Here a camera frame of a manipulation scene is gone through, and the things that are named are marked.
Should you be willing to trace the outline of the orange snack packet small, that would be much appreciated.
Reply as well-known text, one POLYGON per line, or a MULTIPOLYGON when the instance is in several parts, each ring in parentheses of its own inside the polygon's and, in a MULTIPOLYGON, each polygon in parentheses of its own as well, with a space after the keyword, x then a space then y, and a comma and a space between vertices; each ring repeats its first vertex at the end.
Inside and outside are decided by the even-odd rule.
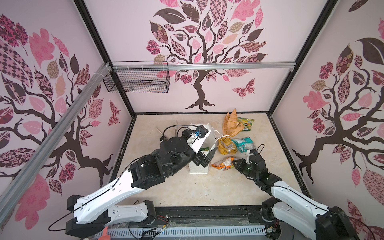
POLYGON ((226 171, 226 170, 232 169, 234 167, 234 164, 233 164, 234 160, 237 160, 237 158, 229 157, 229 158, 226 158, 224 160, 215 162, 215 163, 211 164, 211 166, 215 169, 218 169, 221 171, 226 171))

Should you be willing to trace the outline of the teal snack packet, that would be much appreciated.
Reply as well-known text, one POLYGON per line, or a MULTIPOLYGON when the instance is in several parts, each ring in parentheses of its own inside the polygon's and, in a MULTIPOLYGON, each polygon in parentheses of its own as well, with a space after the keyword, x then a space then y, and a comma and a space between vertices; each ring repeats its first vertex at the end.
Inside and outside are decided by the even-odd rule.
POLYGON ((245 137, 242 139, 232 139, 232 142, 235 144, 238 151, 240 151, 241 153, 245 153, 248 150, 253 150, 256 147, 255 143, 250 137, 245 137))

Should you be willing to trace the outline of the left aluminium rail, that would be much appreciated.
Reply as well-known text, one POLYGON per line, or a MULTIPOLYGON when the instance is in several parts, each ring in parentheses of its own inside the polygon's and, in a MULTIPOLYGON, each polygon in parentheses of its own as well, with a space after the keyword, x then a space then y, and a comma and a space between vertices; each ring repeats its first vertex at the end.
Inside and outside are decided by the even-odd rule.
POLYGON ((1 224, 5 222, 20 198, 30 186, 44 163, 49 159, 68 128, 79 115, 94 90, 104 77, 110 72, 111 64, 103 63, 91 77, 90 82, 83 88, 81 94, 74 100, 69 109, 59 120, 42 144, 37 148, 32 158, 21 169, 20 173, 11 182, 5 192, 1 195, 1 224))

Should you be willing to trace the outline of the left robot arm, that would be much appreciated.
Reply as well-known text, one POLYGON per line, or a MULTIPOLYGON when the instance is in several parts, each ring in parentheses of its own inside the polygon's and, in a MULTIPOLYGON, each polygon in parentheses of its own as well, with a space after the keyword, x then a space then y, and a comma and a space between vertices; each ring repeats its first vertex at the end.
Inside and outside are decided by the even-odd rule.
POLYGON ((142 156, 124 170, 108 185, 87 196, 73 195, 68 198, 67 209, 73 219, 66 223, 66 235, 87 238, 101 232, 105 227, 122 223, 149 224, 157 216, 154 203, 145 200, 137 205, 119 203, 135 194, 165 182, 182 168, 193 162, 207 167, 217 144, 209 153, 201 152, 205 138, 172 137, 161 142, 159 149, 142 156))

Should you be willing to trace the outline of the yellow green snack packet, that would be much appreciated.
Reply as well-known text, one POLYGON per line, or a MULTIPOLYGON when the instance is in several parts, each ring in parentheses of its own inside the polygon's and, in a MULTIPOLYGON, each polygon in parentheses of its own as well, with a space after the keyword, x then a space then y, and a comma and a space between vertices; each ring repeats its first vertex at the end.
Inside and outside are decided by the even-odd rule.
POLYGON ((238 122, 244 126, 244 128, 242 130, 243 132, 250 132, 252 125, 255 122, 255 120, 254 119, 247 119, 247 118, 238 118, 238 122))

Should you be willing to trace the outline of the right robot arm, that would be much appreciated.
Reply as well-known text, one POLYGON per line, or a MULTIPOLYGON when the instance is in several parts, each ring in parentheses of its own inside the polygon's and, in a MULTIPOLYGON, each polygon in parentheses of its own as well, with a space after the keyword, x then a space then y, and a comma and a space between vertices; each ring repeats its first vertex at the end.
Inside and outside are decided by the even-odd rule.
POLYGON ((270 195, 262 204, 266 221, 283 221, 311 240, 357 240, 350 218, 339 207, 328 207, 296 191, 269 172, 265 160, 252 150, 249 158, 233 160, 234 168, 270 195))

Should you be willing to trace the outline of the aluminium rail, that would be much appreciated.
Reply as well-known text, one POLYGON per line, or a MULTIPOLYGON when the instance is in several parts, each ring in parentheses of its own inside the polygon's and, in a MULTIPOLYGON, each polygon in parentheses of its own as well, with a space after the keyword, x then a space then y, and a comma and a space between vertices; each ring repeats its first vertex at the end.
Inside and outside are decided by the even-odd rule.
POLYGON ((74 100, 69 109, 59 120, 42 144, 37 148, 32 158, 21 169, 20 173, 11 182, 5 192, 1 195, 1 224, 5 222, 20 198, 30 186, 44 163, 49 159, 68 128, 79 115, 94 90, 104 77, 110 72, 111 64, 103 63, 91 77, 90 82, 83 88, 81 94, 74 100))
POLYGON ((219 64, 145 64, 144 62, 113 62, 112 71, 189 71, 189 70, 230 70, 230 69, 294 69, 294 62, 219 63, 219 64))

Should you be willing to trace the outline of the pink plastic scoop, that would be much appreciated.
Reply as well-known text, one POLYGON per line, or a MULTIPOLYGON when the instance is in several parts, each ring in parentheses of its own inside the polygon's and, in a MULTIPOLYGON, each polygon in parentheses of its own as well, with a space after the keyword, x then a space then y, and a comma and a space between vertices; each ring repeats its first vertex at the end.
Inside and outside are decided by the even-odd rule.
POLYGON ((111 240, 111 236, 108 235, 108 227, 103 229, 102 235, 98 238, 98 240, 111 240))

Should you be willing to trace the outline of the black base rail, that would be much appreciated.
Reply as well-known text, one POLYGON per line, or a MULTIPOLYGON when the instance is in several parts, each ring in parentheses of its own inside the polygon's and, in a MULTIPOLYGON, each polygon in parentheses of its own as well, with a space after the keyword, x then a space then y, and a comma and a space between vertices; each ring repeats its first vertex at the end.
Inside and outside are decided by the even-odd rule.
MULTIPOLYGON (((266 221, 262 217, 261 205, 248 206, 206 206, 206 207, 155 207, 157 216, 149 224, 122 223, 109 229, 130 228, 170 228, 170 227, 217 227, 217 226, 264 226, 265 236, 271 239, 294 239, 299 232, 289 224, 279 221, 266 221)), ((103 232, 95 235, 98 239, 103 232)), ((176 238, 141 237, 136 240, 162 240, 176 238)))

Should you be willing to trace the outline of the back aluminium rail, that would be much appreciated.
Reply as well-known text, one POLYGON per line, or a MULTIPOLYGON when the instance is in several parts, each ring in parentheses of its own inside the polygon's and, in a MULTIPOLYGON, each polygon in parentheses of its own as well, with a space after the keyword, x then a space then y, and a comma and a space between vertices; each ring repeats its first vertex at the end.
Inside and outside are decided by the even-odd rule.
POLYGON ((230 70, 230 69, 294 69, 294 62, 219 63, 219 64, 145 64, 144 62, 113 62, 112 71, 189 71, 189 70, 230 70))

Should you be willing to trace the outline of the white patterned paper bag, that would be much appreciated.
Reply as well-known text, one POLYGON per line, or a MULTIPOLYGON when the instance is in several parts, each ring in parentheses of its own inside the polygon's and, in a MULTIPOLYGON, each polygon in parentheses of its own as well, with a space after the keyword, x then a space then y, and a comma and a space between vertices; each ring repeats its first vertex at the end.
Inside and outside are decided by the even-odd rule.
POLYGON ((219 147, 219 140, 229 138, 229 135, 222 135, 210 124, 202 125, 208 132, 202 137, 202 130, 192 128, 192 135, 187 140, 189 147, 197 154, 195 160, 202 155, 203 159, 198 163, 189 163, 190 175, 207 175, 210 171, 211 161, 219 147))

